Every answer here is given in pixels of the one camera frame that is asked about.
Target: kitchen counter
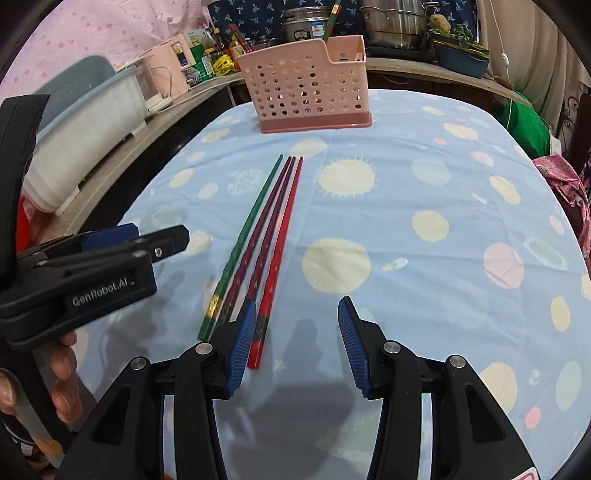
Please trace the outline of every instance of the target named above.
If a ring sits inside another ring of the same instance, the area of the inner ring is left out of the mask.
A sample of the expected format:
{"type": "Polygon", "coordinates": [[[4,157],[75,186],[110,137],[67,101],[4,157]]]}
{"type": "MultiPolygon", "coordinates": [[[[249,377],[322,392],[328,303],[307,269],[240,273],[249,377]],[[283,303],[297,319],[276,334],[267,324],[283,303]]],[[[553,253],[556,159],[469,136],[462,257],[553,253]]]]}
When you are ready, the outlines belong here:
{"type": "MultiPolygon", "coordinates": [[[[389,74],[396,74],[397,76],[428,79],[436,83],[463,85],[529,105],[515,92],[492,80],[475,79],[428,63],[368,58],[367,71],[382,73],[386,77],[389,74]]],[[[235,73],[198,85],[176,99],[169,108],[147,121],[147,126],[136,137],[129,137],[103,159],[63,214],[51,217],[48,227],[41,235],[37,236],[37,242],[46,242],[63,235],[78,233],[101,198],[148,147],[189,112],[198,108],[215,94],[226,89],[228,95],[232,97],[229,86],[241,83],[244,83],[242,73],[235,73]]]]}

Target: pink cloth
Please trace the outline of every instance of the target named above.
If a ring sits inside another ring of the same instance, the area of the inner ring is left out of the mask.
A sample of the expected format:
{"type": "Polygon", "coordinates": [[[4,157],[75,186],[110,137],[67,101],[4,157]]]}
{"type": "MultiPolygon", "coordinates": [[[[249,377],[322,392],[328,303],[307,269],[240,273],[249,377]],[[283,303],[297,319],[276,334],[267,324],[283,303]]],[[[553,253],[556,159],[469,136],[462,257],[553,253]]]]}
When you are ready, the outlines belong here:
{"type": "Polygon", "coordinates": [[[548,182],[553,192],[560,197],[565,204],[576,207],[581,214],[583,221],[579,233],[579,245],[583,258],[590,267],[589,252],[591,251],[591,214],[589,213],[589,202],[583,187],[583,182],[570,164],[560,155],[536,158],[534,165],[548,182]]]}
{"type": "Polygon", "coordinates": [[[89,55],[102,55],[117,69],[163,40],[208,24],[208,19],[201,0],[63,0],[8,70],[0,84],[0,102],[34,92],[89,55]]]}

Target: blue bowl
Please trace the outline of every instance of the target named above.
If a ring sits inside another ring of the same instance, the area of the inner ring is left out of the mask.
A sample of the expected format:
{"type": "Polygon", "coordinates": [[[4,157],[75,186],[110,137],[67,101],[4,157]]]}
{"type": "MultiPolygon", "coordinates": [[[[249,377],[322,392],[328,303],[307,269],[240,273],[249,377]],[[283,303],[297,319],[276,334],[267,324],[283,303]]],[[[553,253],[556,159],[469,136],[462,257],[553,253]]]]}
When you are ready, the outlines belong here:
{"type": "Polygon", "coordinates": [[[442,45],[435,45],[435,55],[442,67],[477,79],[484,77],[490,61],[467,51],[442,45]]]}

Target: light blue tablecloth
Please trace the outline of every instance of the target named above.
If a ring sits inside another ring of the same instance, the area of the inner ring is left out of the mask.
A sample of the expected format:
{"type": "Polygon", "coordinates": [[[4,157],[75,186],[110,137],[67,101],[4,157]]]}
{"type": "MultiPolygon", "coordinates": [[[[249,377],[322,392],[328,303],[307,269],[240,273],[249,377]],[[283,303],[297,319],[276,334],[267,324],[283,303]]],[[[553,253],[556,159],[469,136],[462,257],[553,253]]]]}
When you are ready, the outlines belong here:
{"type": "MultiPolygon", "coordinates": [[[[550,479],[591,417],[591,282],[568,220],[487,113],[371,93],[371,128],[261,135],[247,104],[183,148],[123,222],[142,233],[183,223],[187,252],[156,265],[154,297],[79,332],[79,373],[102,395],[134,356],[161,361],[195,344],[268,172],[301,154],[262,368],[216,403],[230,479],[366,477],[381,402],[355,388],[337,326],[344,294],[417,355],[465,356],[550,479]]],[[[174,473],[170,405],[166,419],[174,473]]]]}

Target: green chopstick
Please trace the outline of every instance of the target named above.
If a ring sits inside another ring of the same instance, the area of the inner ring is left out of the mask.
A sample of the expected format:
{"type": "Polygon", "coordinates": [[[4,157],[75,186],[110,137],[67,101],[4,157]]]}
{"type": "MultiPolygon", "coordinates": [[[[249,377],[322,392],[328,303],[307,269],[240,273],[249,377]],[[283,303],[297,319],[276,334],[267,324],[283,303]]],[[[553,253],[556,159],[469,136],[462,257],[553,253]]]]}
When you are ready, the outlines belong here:
{"type": "Polygon", "coordinates": [[[336,18],[339,16],[339,9],[340,9],[340,2],[341,0],[336,0],[335,5],[333,6],[332,12],[330,13],[329,22],[326,25],[326,29],[324,31],[324,35],[322,40],[325,42],[328,41],[333,28],[335,27],[336,18]]]}
{"type": "Polygon", "coordinates": [[[212,299],[209,301],[209,307],[207,308],[207,313],[205,314],[205,318],[203,319],[203,323],[201,324],[201,328],[199,329],[199,334],[197,338],[202,342],[209,340],[209,336],[212,334],[213,326],[215,324],[215,318],[217,318],[217,314],[219,313],[220,307],[222,306],[221,299],[226,294],[226,290],[228,289],[228,284],[230,283],[230,277],[234,272],[234,268],[236,267],[236,263],[240,257],[240,253],[242,252],[242,248],[244,247],[244,243],[248,238],[248,234],[251,231],[252,224],[255,222],[256,214],[258,213],[265,196],[267,195],[267,191],[273,182],[273,178],[275,177],[275,173],[279,169],[279,165],[283,160],[283,155],[279,157],[275,166],[269,173],[267,177],[267,181],[262,186],[261,192],[259,196],[256,198],[255,204],[252,206],[251,212],[248,214],[246,222],[238,235],[238,239],[236,240],[236,245],[232,249],[230,253],[230,258],[226,263],[226,266],[223,268],[222,278],[220,281],[217,282],[217,286],[215,291],[213,292],[212,299]]]}

